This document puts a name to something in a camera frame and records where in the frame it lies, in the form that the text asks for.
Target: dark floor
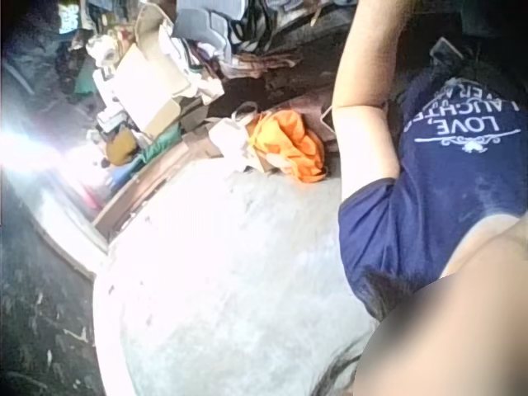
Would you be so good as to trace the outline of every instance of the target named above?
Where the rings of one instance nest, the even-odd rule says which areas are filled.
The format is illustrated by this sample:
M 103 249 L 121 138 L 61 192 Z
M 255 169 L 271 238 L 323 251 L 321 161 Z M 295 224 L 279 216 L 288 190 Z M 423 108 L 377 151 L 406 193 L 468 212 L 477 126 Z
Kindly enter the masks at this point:
M 47 245 L 2 184 L 2 394 L 103 395 L 92 283 Z

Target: navy blue t-shirt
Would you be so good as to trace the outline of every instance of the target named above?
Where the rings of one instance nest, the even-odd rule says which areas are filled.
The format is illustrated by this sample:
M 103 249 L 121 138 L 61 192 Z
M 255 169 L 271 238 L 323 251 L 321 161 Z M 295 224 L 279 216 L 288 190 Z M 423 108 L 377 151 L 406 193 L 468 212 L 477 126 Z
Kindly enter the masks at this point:
M 398 155 L 397 180 L 374 181 L 339 210 L 346 277 L 365 304 L 365 269 L 423 287 L 481 219 L 528 209 L 528 114 L 476 82 L 448 81 L 405 125 Z

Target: blurred skin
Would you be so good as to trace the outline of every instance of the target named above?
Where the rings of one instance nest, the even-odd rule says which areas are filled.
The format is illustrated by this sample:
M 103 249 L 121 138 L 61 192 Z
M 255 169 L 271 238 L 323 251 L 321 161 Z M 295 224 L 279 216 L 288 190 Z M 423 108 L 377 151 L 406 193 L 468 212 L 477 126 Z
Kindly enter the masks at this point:
M 528 217 L 439 282 L 446 285 L 434 288 L 426 314 L 398 345 L 376 356 L 375 365 L 360 361 L 348 394 L 526 394 L 512 386 L 528 382 Z
M 399 176 L 384 104 L 398 38 L 414 5 L 360 0 L 356 10 L 332 102 L 343 199 L 373 181 Z M 477 223 L 446 265 L 444 275 L 454 275 L 433 285 L 427 306 L 402 337 L 378 348 L 372 359 L 367 345 L 355 383 L 344 394 L 527 395 L 510 389 L 528 379 L 527 234 L 527 216 L 499 214 Z M 438 282 L 441 287 L 434 287 Z

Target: concrete surface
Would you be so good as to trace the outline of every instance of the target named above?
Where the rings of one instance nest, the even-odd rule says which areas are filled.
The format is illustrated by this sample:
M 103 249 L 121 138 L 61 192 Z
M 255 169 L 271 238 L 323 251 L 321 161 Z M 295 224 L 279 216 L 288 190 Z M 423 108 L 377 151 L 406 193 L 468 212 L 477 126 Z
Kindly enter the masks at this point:
M 23 396 L 103 396 L 92 283 L 40 237 L 2 180 L 0 389 Z
M 373 329 L 342 270 L 339 203 L 338 178 L 232 174 L 223 159 L 172 179 L 96 280 L 106 394 L 308 394 Z

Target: hair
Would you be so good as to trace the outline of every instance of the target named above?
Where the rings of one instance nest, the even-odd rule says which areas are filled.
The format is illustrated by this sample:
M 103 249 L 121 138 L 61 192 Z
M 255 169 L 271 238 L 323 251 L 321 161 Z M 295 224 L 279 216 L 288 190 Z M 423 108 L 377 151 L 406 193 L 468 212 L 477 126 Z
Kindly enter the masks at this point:
M 365 304 L 367 311 L 381 323 L 401 303 L 409 301 L 410 297 L 421 287 L 418 280 L 395 279 L 384 273 L 365 270 L 365 282 L 368 285 L 368 300 Z M 354 341 L 344 351 L 339 353 L 325 373 L 321 376 L 310 396 L 333 396 L 342 394 L 354 383 L 356 369 L 352 371 L 350 379 L 342 389 L 336 389 L 337 381 L 342 375 L 357 363 L 361 354 L 351 356 L 351 350 L 357 345 Z

